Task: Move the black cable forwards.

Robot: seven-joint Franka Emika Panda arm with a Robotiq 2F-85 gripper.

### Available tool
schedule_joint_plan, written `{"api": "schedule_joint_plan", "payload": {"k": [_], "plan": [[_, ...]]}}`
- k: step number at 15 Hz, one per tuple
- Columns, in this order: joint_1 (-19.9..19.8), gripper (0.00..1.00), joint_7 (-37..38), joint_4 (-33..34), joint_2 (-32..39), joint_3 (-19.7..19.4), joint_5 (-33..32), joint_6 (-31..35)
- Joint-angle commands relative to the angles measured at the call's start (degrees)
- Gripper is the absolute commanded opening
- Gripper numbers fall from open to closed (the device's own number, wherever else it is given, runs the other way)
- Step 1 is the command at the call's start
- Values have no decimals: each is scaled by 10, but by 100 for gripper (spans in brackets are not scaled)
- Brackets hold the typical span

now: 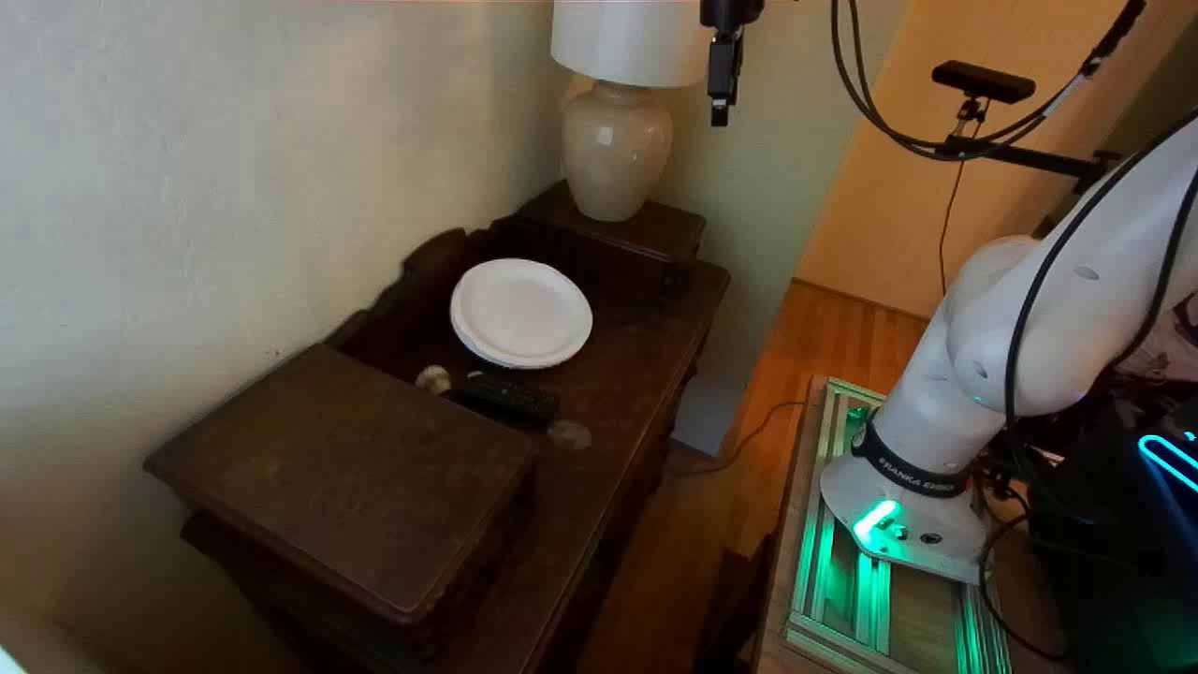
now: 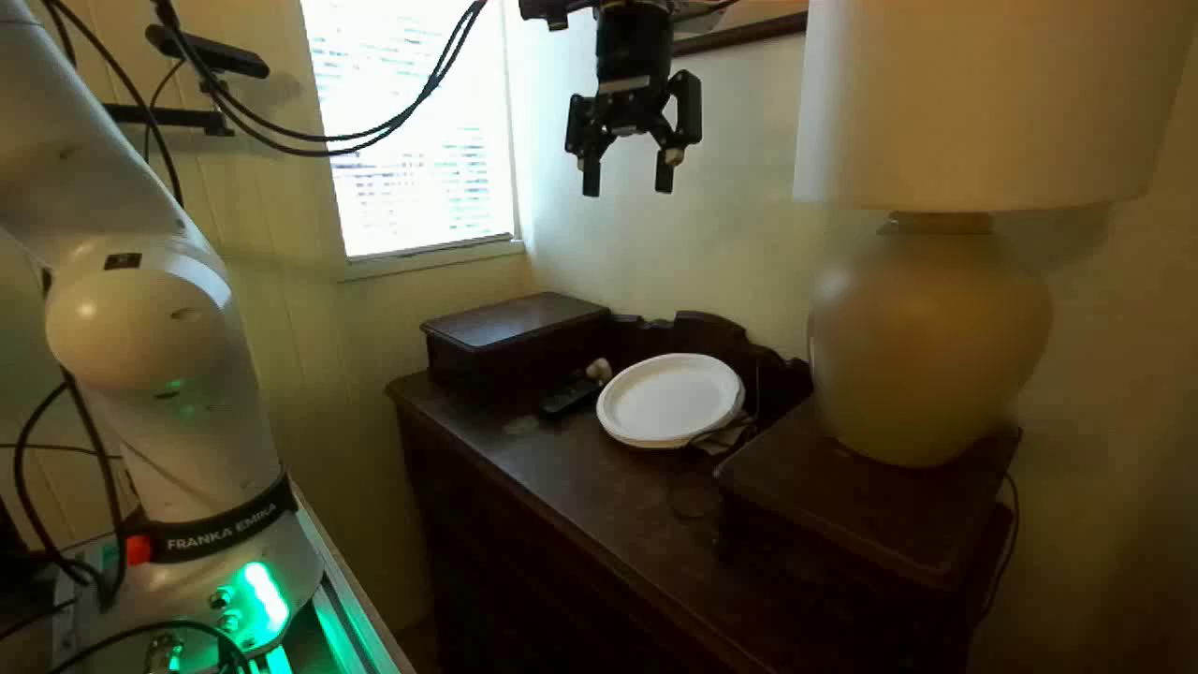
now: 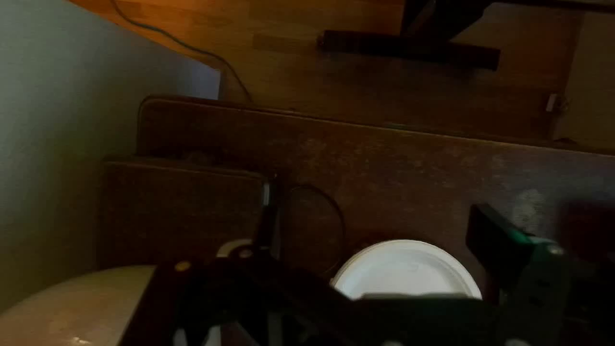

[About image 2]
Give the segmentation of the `robot base platform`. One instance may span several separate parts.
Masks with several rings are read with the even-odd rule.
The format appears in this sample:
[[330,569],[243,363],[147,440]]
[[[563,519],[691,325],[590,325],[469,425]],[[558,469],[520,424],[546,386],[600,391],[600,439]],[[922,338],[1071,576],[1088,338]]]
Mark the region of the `robot base platform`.
[[112,602],[52,597],[52,674],[417,674],[306,504],[202,561],[134,561]]

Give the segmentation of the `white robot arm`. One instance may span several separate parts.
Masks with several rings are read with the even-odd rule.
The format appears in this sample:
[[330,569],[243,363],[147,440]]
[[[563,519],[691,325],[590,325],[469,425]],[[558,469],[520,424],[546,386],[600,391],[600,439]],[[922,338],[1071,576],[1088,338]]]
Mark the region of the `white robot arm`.
[[105,639],[197,621],[274,648],[323,561],[279,461],[228,267],[28,0],[0,0],[0,228],[49,268],[46,339],[129,461],[139,516]]

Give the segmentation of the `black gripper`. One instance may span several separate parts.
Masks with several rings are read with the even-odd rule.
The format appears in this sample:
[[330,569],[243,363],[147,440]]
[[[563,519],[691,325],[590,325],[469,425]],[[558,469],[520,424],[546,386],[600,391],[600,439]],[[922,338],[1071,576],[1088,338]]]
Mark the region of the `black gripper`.
[[605,150],[617,136],[651,136],[655,190],[676,194],[682,145],[704,137],[699,79],[676,71],[676,17],[667,0],[608,0],[596,32],[592,96],[571,96],[566,150],[582,152],[582,190],[600,199]]

